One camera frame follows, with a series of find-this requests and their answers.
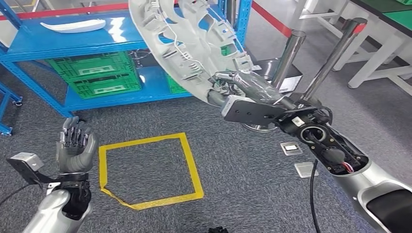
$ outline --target blue metal shelf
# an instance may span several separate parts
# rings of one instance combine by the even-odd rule
[[[106,20],[106,26],[87,33],[57,33],[40,25],[40,22],[55,25],[97,18]],[[129,12],[50,17],[23,20],[3,59],[17,62],[146,48]]]
[[[2,119],[9,101],[13,101],[13,103],[21,103],[22,97],[18,96],[2,83],[0,83],[0,93],[3,94],[3,99],[0,103],[0,119]],[[12,129],[13,128],[0,123],[0,134],[10,136],[12,134]]]
[[[190,93],[171,94],[161,67],[143,67],[137,71],[143,84],[142,90],[83,100],[68,87],[64,109],[76,111],[191,96]]]
[[[244,42],[251,2],[252,0],[240,0],[236,29],[241,44]],[[211,7],[225,18],[225,0],[219,0],[218,5]],[[0,11],[3,13],[11,11],[4,0],[0,0]],[[190,96],[189,93],[170,94],[163,70],[160,67],[146,67],[139,70],[142,79],[144,79],[141,91],[82,100],[69,88],[66,102],[61,104],[29,74],[24,72],[16,62],[145,49],[147,46],[135,28],[129,12],[27,20],[20,20],[15,14],[5,14],[5,16],[16,25],[18,33],[9,49],[0,46],[0,64],[3,64],[64,117],[72,116],[72,111],[75,110]],[[40,22],[53,25],[96,18],[105,19],[106,26],[103,29],[87,33],[61,34],[40,25]]]

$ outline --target red wire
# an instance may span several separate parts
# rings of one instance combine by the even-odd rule
[[[352,167],[350,164],[348,164],[347,162],[343,162],[343,163],[342,163],[342,166],[345,168],[345,170],[346,170],[347,172],[349,172],[349,173],[353,173],[353,172],[354,172],[353,167]]]

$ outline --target black connector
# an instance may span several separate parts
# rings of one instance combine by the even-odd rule
[[[345,162],[345,152],[336,147],[331,147],[322,152],[322,156],[332,165],[338,165]]]

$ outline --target green plastic crate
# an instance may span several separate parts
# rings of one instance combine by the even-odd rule
[[[142,89],[140,81],[134,72],[79,80],[68,82],[68,84],[82,99],[109,96]]]
[[[222,55],[226,56],[229,53],[228,46],[222,46]],[[175,80],[173,80],[169,74],[166,73],[166,79],[169,84],[170,93],[172,94],[180,94],[180,93],[187,93],[188,91],[181,87]]]
[[[397,0],[404,5],[412,5],[412,0]]]
[[[169,74],[166,74],[166,79],[168,81],[169,90],[172,94],[180,94],[180,93],[187,93],[188,91],[181,87],[175,80],[173,80]]]
[[[46,61],[67,82],[109,74],[122,74],[135,69],[134,63],[125,51],[47,59]]]

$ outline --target shelf caster wheel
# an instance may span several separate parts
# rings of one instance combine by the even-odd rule
[[[21,101],[14,102],[14,105],[17,106],[17,107],[20,107],[20,106],[23,105],[23,102],[21,102]]]

